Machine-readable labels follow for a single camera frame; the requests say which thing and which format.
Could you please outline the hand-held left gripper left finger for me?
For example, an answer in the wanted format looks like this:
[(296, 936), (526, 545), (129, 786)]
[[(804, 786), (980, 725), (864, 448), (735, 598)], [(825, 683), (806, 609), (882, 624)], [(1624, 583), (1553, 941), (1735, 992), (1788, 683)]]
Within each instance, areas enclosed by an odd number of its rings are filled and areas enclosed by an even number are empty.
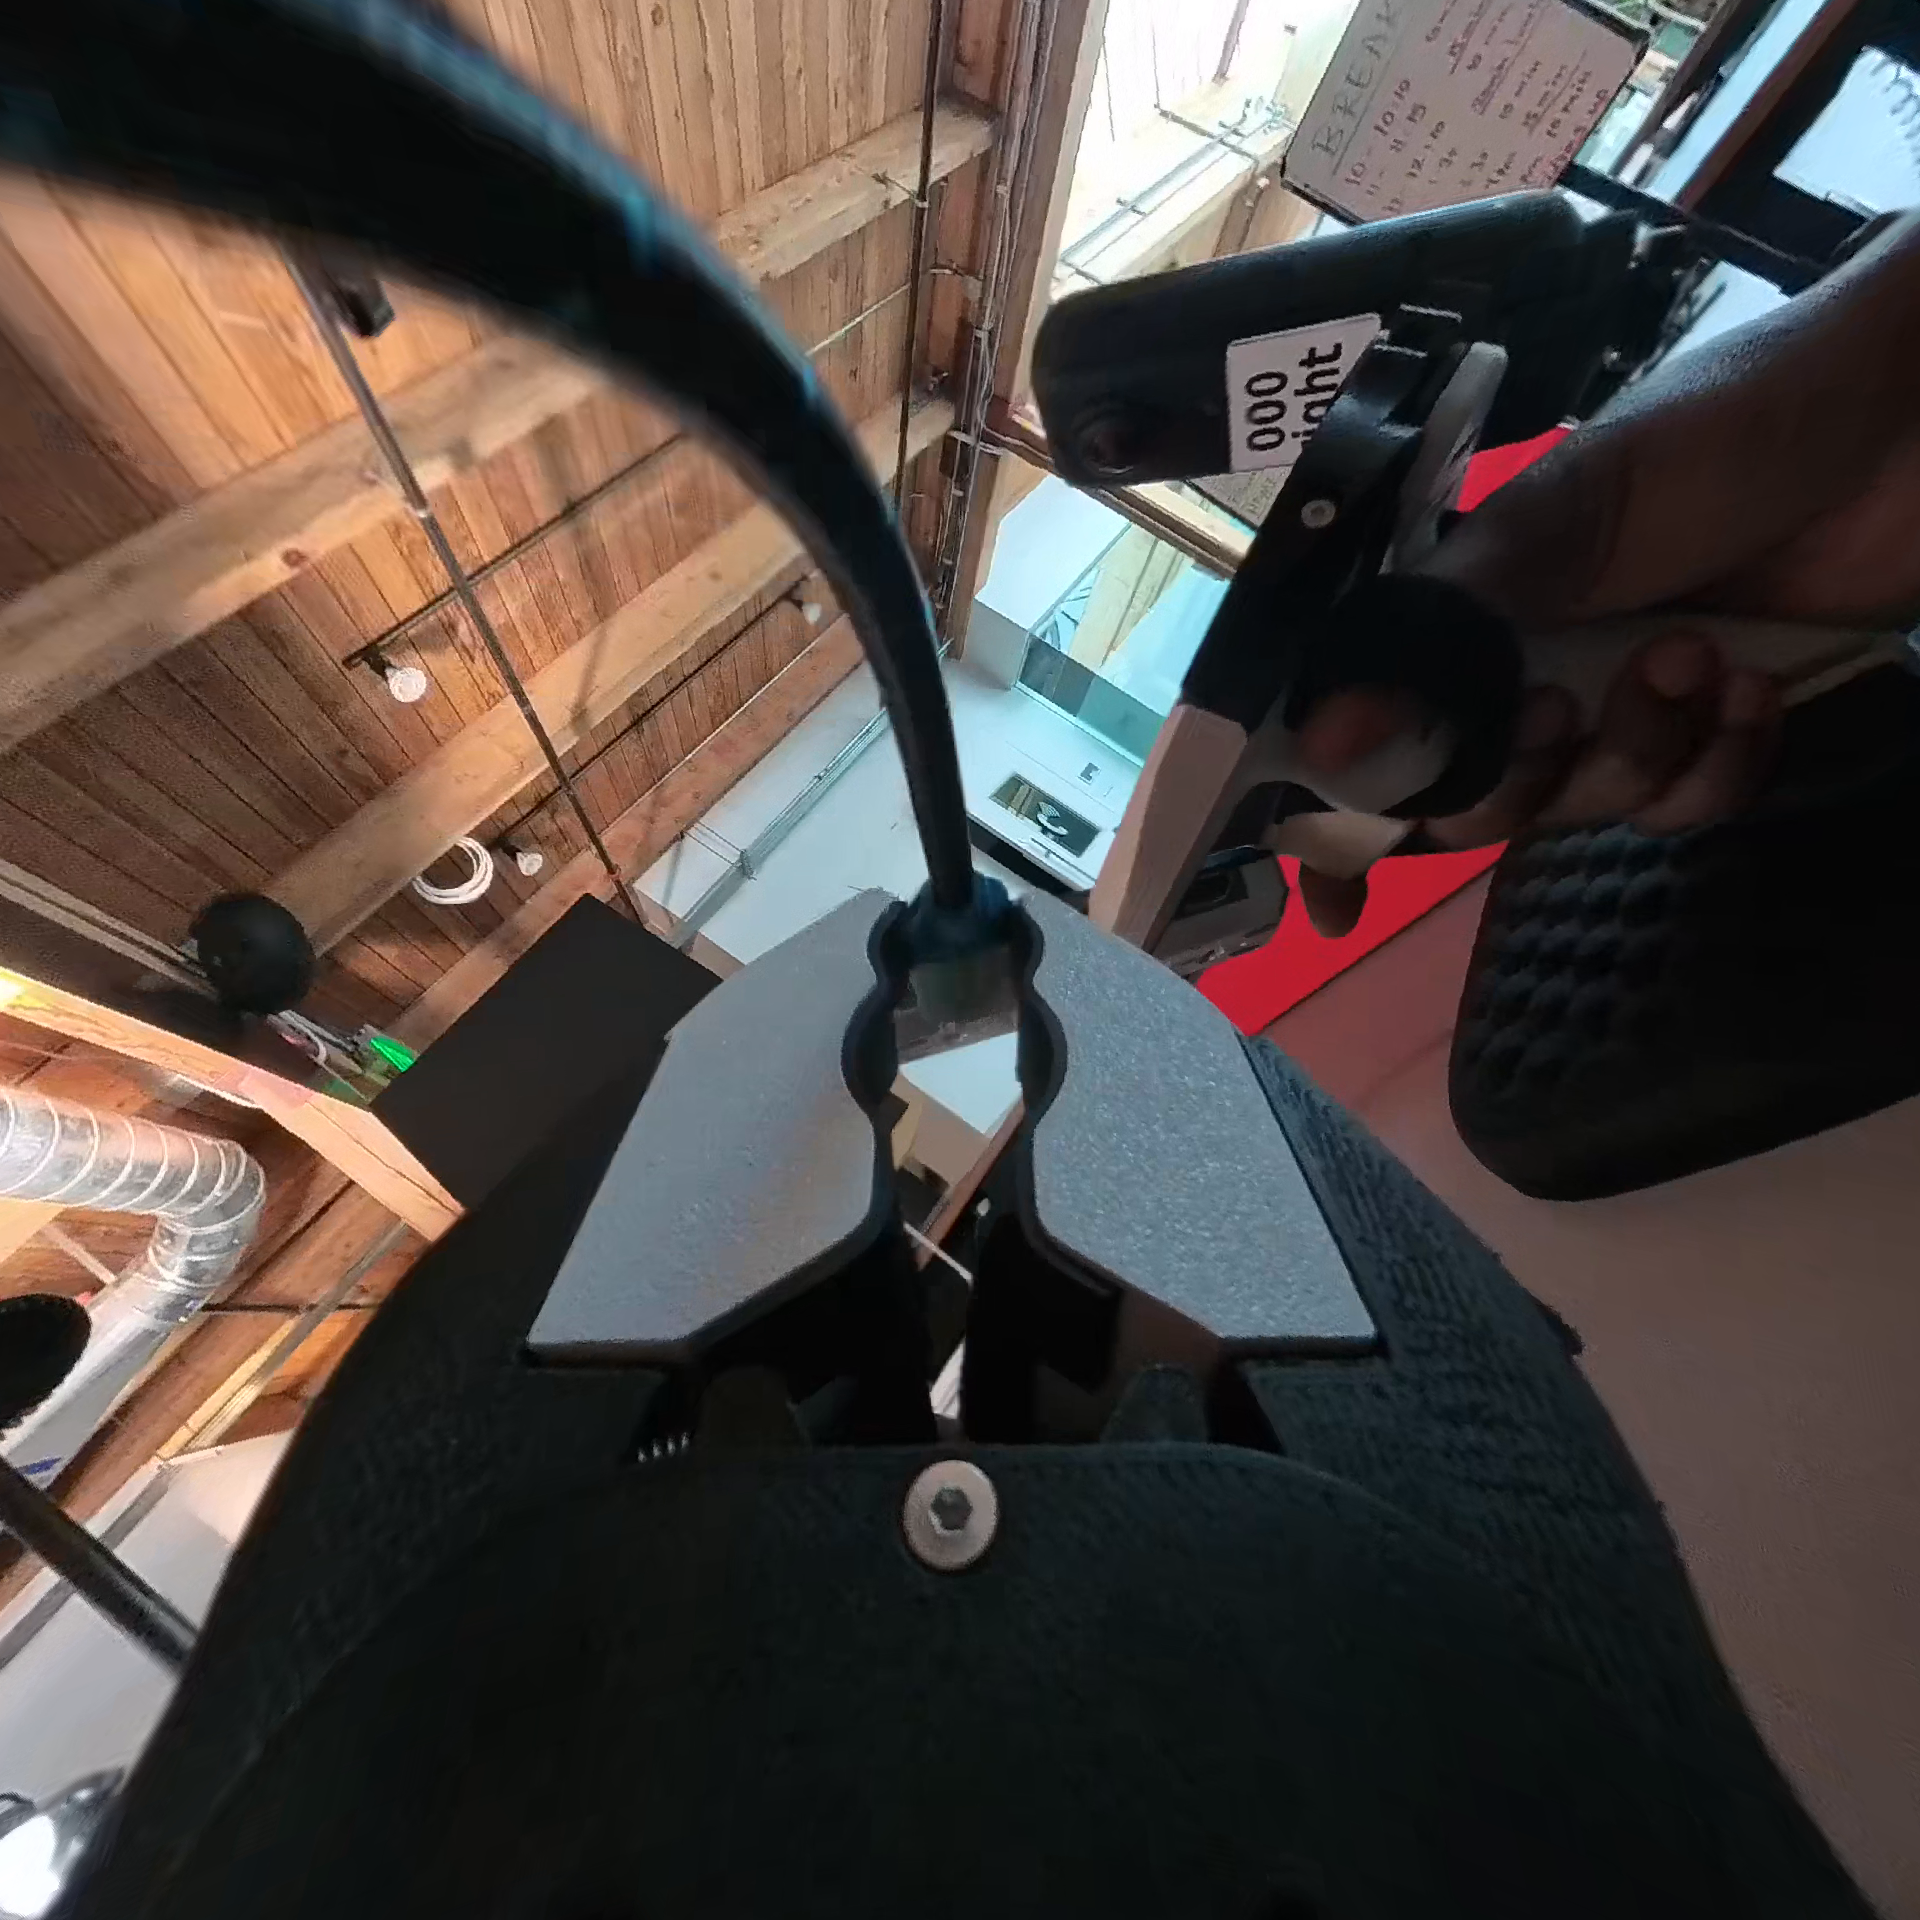
[(761, 1367), (850, 1443), (927, 1443), (927, 1286), (882, 1105), (903, 904), (863, 891), (722, 980), (659, 1065), (526, 1333), (543, 1367)]

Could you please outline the handwritten whiteboard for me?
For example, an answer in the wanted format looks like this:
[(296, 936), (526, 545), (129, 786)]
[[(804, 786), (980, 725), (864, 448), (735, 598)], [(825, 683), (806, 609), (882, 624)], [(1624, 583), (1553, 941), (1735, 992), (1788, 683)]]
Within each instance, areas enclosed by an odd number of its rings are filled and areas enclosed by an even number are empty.
[(1549, 190), (1645, 47), (1598, 5), (1358, 5), (1282, 185), (1348, 226)]

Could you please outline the person's right hand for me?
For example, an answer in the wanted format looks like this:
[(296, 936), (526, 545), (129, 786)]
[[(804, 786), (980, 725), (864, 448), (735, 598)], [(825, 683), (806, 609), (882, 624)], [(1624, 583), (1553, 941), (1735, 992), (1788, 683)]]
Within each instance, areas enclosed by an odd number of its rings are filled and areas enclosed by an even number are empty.
[(1496, 795), (1393, 823), (1383, 856), (1735, 821), (1784, 706), (1703, 622), (1917, 624), (1917, 212), (1629, 390), (1456, 523), (1422, 576), (1523, 637), (1642, 618), (1645, 644), (1590, 725), (1556, 693), (1527, 696)]

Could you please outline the red plastic bin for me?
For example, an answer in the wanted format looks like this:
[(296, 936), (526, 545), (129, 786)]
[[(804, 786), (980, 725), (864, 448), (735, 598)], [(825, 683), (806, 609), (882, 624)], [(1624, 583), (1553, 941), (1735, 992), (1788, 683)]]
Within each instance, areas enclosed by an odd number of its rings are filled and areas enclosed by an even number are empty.
[(1286, 883), (1275, 931), (1261, 947), (1225, 957), (1198, 972), (1194, 989), (1241, 1035), (1255, 1040), (1474, 880), (1490, 877), (1503, 854), (1504, 847), (1492, 842), (1469, 854), (1388, 856), (1371, 868), (1358, 921), (1335, 936), (1315, 927), (1300, 899), (1300, 862), (1275, 856), (1272, 877)]

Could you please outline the dark wall sign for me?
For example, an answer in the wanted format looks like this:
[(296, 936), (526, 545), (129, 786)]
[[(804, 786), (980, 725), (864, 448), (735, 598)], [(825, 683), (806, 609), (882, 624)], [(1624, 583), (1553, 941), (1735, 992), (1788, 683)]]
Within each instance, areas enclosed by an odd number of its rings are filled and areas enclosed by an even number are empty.
[(1018, 842), (1080, 868), (1093, 868), (1100, 850), (1114, 838), (1106, 821), (1083, 813), (1080, 795), (1053, 795), (1023, 771), (1002, 773), (991, 785), (986, 808), (1011, 825)]

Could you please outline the black round ball fixture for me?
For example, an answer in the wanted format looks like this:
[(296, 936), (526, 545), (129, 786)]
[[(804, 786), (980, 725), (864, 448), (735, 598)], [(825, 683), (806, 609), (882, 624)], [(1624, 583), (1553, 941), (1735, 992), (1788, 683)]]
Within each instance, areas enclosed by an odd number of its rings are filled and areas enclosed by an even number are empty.
[(311, 992), (315, 949), (273, 899), (230, 891), (189, 924), (191, 961), (216, 1000), (239, 1015), (281, 1015)]

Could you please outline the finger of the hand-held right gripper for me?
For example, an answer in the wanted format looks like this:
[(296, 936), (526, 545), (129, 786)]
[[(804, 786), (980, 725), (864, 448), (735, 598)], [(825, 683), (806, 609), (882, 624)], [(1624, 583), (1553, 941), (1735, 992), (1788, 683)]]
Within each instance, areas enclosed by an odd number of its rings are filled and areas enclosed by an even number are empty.
[(1281, 713), (1241, 725), (1174, 700), (1100, 862), (1090, 924), (1128, 947), (1163, 947), (1194, 885), (1213, 891), (1220, 871), (1272, 868), (1272, 795), (1288, 768)]

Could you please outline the silver ventilation duct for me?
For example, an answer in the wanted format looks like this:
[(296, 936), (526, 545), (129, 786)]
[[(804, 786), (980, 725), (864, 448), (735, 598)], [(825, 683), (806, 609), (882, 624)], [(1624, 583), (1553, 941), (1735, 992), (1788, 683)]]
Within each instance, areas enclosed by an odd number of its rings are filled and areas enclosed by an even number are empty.
[(266, 1179), (230, 1139), (7, 1088), (4, 1199), (151, 1222), (137, 1261), (86, 1311), (79, 1366), (7, 1426), (7, 1462), (52, 1489), (153, 1358), (236, 1285)]

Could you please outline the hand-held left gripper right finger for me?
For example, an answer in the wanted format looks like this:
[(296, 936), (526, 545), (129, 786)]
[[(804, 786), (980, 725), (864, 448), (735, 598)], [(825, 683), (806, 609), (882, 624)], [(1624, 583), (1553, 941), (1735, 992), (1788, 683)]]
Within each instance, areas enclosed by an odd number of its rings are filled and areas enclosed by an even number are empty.
[(1241, 1031), (1053, 899), (1023, 903), (1018, 1127), (964, 1335), (976, 1443), (1088, 1443), (1148, 1373), (1371, 1362), (1378, 1315)]

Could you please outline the black stand with disc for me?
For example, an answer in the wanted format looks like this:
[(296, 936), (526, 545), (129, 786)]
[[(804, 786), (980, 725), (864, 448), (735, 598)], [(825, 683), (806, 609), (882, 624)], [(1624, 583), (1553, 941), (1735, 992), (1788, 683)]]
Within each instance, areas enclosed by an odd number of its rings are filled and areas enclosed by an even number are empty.
[[(52, 1399), (79, 1366), (87, 1333), (87, 1313), (55, 1293), (4, 1301), (4, 1426)], [(164, 1673), (185, 1669), (195, 1628), (14, 1462), (4, 1462), (4, 1533)]]

